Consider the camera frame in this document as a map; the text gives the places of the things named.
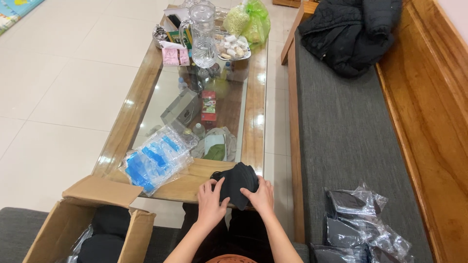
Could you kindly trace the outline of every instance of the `person's right hand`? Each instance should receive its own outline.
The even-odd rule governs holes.
[[[241,193],[247,197],[260,216],[274,215],[273,204],[273,185],[270,181],[266,181],[263,177],[258,177],[258,190],[255,193],[250,192],[245,188],[241,188]]]

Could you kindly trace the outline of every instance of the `green plastic bag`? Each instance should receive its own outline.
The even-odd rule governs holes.
[[[260,0],[249,0],[245,9],[250,17],[250,21],[241,35],[244,36],[250,44],[265,43],[271,28],[270,16],[268,15],[266,6]]]

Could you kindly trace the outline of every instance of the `orange shirt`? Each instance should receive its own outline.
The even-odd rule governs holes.
[[[228,254],[228,255],[217,256],[214,259],[207,261],[206,263],[257,263],[257,262],[251,260],[248,257]]]

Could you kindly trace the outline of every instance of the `open cardboard box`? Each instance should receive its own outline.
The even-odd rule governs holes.
[[[54,263],[69,256],[101,205],[129,209],[132,217],[118,263],[142,263],[156,216],[130,207],[142,190],[90,175],[81,179],[62,193],[63,199],[52,208],[23,263]]]

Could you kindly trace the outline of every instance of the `play mat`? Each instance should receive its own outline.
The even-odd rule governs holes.
[[[44,0],[0,0],[0,35]]]

